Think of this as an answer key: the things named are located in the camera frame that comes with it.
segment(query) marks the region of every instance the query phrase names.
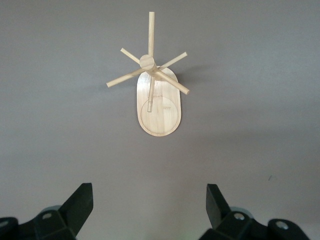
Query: gray wall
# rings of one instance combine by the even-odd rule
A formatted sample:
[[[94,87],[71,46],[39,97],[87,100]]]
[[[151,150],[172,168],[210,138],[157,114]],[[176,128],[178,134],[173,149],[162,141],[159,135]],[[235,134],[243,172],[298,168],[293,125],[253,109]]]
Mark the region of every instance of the gray wall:
[[[147,53],[187,51],[190,89],[171,135],[139,125]],[[197,240],[206,184],[262,224],[289,219],[320,238],[320,1],[0,2],[0,216],[20,223],[92,182],[78,239]]]

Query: wooden spoke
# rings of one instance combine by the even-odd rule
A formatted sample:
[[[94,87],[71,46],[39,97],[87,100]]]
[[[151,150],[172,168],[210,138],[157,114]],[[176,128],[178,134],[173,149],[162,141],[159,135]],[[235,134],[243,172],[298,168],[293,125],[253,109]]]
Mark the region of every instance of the wooden spoke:
[[[152,103],[154,99],[154,90],[155,90],[155,81],[156,77],[152,76],[150,80],[150,89],[149,89],[149,99],[148,99],[148,112],[152,112]]]
[[[179,82],[173,80],[171,77],[169,77],[168,75],[166,75],[162,71],[157,70],[154,74],[159,76],[159,77],[161,77],[162,79],[166,80],[168,83],[170,83],[172,86],[174,86],[177,89],[179,89],[184,94],[186,94],[186,95],[189,94],[190,90],[188,88],[186,88],[185,86],[183,86]]]
[[[183,59],[184,57],[188,56],[187,52],[182,53],[181,55],[175,57],[174,59],[168,61],[167,63],[163,64],[161,67],[159,67],[158,69],[161,71],[169,66],[171,66],[172,64],[178,62],[179,60]]]
[[[148,38],[148,55],[154,56],[155,43],[155,12],[149,12],[149,38]]]
[[[127,55],[129,58],[131,58],[133,61],[135,61],[137,64],[140,63],[139,59],[137,57],[135,57],[133,54],[131,54],[130,52],[128,52],[127,50],[125,50],[124,48],[121,48],[120,52],[122,52],[123,54]]]
[[[145,70],[143,70],[142,68],[139,68],[139,69],[137,69],[137,70],[135,70],[133,72],[130,72],[130,73],[126,74],[126,75],[123,75],[123,76],[118,77],[118,78],[116,78],[116,79],[114,79],[112,81],[107,82],[106,85],[108,86],[108,88],[110,88],[110,87],[112,87],[114,85],[117,85],[119,83],[122,83],[122,82],[124,82],[124,81],[126,81],[126,80],[128,80],[130,78],[133,78],[133,77],[135,77],[135,76],[137,76],[139,74],[142,74],[144,71]]]

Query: oval wooden base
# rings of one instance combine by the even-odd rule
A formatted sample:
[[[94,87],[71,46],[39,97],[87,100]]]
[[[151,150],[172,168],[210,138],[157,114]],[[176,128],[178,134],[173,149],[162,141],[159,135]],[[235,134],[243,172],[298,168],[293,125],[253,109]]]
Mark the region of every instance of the oval wooden base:
[[[162,70],[178,82],[169,68]],[[180,91],[163,79],[155,79],[152,112],[148,112],[151,76],[143,72],[137,82],[136,106],[138,120],[148,134],[163,137],[175,131],[181,121]]]

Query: black plastic part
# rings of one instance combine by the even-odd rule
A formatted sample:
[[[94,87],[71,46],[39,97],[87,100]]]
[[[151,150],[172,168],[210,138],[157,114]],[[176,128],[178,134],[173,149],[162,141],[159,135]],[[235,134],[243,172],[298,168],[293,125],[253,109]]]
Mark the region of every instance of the black plastic part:
[[[212,228],[208,229],[199,240],[233,240],[231,237],[224,235],[221,232],[214,231]]]
[[[3,237],[3,239],[13,239],[15,237],[14,231],[17,228],[18,219],[16,219],[15,217],[0,218],[0,237]]]
[[[216,184],[207,185],[206,212],[213,229],[200,240],[310,240],[291,221],[273,219],[264,226],[243,212],[231,211]]]
[[[236,214],[243,216],[241,219],[237,219]],[[243,212],[231,211],[221,224],[215,229],[215,231],[227,235],[234,240],[246,239],[248,233],[251,230],[252,219]]]
[[[82,183],[58,210],[75,236],[79,233],[94,208],[92,192],[91,183]]]
[[[39,240],[61,239],[75,240],[75,235],[67,227],[57,210],[40,213],[33,219],[35,235]]]
[[[287,229],[277,226],[277,222],[283,222],[287,225]],[[292,221],[285,219],[272,219],[268,223],[269,236],[277,240],[309,240],[307,235],[301,228]]]
[[[216,184],[208,184],[206,186],[205,208],[213,229],[231,212],[228,203]]]
[[[91,183],[83,183],[58,210],[41,212],[18,225],[14,217],[0,218],[0,240],[75,240],[93,210]]]

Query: wooden toy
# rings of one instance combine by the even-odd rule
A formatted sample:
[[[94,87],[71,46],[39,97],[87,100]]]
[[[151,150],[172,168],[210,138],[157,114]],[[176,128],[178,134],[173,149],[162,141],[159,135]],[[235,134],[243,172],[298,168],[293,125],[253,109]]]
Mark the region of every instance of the wooden toy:
[[[150,135],[166,136],[175,131],[181,121],[180,92],[189,94],[189,89],[178,82],[168,67],[187,56],[184,52],[162,66],[154,59],[155,13],[149,12],[148,54],[140,59],[130,52],[121,52],[140,65],[140,68],[107,82],[108,87],[140,75],[137,82],[137,115],[141,127]]]

